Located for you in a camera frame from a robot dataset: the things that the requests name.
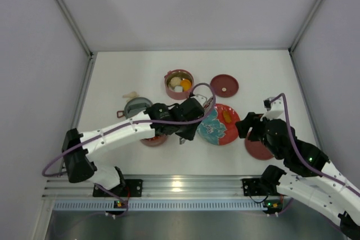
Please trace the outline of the aluminium rail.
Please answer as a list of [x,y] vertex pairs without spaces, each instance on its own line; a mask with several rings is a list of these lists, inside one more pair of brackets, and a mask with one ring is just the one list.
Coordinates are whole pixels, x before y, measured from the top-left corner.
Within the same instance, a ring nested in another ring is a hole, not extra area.
[[[250,175],[126,175],[126,179],[142,180],[143,199],[243,198],[243,178]],[[42,198],[91,198],[94,184],[71,184],[67,177],[49,178]]]

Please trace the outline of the pink steel bowl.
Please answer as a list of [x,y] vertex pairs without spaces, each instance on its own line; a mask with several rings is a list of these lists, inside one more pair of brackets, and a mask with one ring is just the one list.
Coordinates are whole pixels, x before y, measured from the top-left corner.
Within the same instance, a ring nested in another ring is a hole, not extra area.
[[189,97],[194,86],[194,78],[187,70],[171,70],[164,76],[164,86],[170,98],[183,100]]
[[157,147],[165,143],[166,140],[168,139],[167,135],[160,135],[159,137],[160,139],[158,140],[150,141],[149,138],[147,138],[147,139],[141,139],[140,142],[148,147]]

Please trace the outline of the white sushi roll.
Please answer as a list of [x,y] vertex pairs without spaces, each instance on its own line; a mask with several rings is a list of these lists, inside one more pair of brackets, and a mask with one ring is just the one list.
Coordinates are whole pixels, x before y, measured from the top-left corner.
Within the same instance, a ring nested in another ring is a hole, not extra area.
[[174,91],[176,93],[182,93],[183,92],[183,87],[181,85],[177,85],[174,87]]

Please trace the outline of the orange half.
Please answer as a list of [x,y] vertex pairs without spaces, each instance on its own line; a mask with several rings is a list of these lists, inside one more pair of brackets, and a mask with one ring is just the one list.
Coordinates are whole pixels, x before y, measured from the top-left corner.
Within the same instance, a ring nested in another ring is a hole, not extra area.
[[188,79],[183,79],[180,82],[180,86],[183,88],[183,91],[188,91],[192,88],[192,82]]

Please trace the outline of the pink steel bowl near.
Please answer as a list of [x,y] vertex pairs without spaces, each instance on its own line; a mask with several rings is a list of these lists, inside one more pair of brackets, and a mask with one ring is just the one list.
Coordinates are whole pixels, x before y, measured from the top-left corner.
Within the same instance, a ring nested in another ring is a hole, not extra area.
[[149,138],[147,138],[147,139],[141,139],[140,142],[148,147],[157,147],[165,143],[166,140],[168,139],[167,135],[160,135],[159,137],[160,139],[158,140],[150,141]]

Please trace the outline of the grey lunch box lid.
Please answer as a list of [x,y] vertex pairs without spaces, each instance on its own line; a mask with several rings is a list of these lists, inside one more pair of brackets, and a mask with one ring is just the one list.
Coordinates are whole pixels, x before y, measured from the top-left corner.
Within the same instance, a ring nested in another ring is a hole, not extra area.
[[152,105],[153,103],[149,99],[145,97],[136,97],[128,101],[123,110],[117,111],[116,117],[118,119],[122,117],[125,117],[126,119],[131,118]]

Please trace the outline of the dark red lid near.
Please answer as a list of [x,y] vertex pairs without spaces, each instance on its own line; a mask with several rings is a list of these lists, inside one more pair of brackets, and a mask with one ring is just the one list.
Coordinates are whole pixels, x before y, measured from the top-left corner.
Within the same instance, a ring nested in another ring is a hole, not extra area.
[[260,141],[252,142],[249,137],[245,139],[245,148],[248,154],[257,160],[265,161],[274,158],[274,155]]

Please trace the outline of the steel serving tongs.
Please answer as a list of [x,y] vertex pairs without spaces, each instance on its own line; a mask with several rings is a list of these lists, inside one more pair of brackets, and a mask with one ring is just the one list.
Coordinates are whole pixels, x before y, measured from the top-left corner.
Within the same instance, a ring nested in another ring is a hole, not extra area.
[[[214,107],[213,97],[208,98],[208,101],[204,106],[199,104],[197,100],[189,97],[180,104],[180,109],[182,115],[184,116],[184,120],[185,121],[197,120],[196,123],[198,123],[199,126],[202,123],[202,121],[206,119],[208,115],[211,113],[213,107]],[[183,140],[179,138],[180,145],[185,144],[186,141],[188,140]]]

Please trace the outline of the dark red lid far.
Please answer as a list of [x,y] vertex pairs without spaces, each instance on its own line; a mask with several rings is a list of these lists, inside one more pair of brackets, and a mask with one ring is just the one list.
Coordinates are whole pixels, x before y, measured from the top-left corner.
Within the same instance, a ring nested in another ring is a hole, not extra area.
[[230,98],[239,91],[238,81],[231,75],[219,74],[212,78],[210,86],[218,97]]

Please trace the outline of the steamed bun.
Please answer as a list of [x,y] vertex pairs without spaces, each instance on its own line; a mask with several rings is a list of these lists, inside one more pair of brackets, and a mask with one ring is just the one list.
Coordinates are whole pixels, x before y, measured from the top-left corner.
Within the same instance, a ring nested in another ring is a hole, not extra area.
[[177,85],[181,85],[181,81],[182,81],[182,79],[180,77],[175,76],[175,77],[171,78],[169,85],[172,88],[174,88]]

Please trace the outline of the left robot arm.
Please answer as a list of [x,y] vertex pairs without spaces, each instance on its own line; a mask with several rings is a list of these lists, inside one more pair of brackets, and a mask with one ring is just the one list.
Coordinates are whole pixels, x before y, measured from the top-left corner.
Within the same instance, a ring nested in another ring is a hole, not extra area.
[[192,96],[172,106],[155,103],[118,125],[84,133],[76,128],[68,130],[62,146],[68,181],[90,181],[107,190],[124,188],[121,170],[102,163],[100,158],[127,144],[161,135],[193,140],[200,118],[205,115],[205,101]]

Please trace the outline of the red and teal plate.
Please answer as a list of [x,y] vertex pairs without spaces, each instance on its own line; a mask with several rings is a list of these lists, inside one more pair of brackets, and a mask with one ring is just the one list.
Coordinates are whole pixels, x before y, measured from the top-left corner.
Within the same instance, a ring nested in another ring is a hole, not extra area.
[[[227,110],[231,114],[231,123],[224,121],[222,115],[223,110]],[[232,107],[217,103],[208,117],[202,121],[197,133],[203,140],[210,144],[224,146],[232,143],[239,137],[235,126],[237,121],[240,121],[240,117]]]

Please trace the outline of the fried orange piece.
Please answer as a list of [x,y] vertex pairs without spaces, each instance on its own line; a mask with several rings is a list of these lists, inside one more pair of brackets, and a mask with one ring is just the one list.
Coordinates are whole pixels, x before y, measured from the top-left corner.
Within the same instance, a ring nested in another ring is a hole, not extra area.
[[231,114],[227,110],[223,110],[222,115],[226,123],[232,122]]

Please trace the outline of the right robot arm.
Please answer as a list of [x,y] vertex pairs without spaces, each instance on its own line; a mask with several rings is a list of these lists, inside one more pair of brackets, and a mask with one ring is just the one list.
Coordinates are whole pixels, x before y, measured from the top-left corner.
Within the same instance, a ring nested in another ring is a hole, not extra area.
[[359,239],[359,188],[323,151],[297,139],[281,119],[250,112],[235,126],[240,138],[261,143],[285,166],[269,165],[255,184],[247,184],[249,195],[258,187],[268,195],[291,197],[327,217],[347,238]]

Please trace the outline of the red sausage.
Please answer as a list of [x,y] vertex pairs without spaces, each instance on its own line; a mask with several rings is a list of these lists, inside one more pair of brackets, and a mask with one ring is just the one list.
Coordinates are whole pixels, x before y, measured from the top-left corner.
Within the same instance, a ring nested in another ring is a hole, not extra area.
[[160,137],[158,136],[158,137],[153,137],[153,138],[150,138],[149,140],[150,141],[154,141],[154,140],[158,140],[158,139],[160,139]]

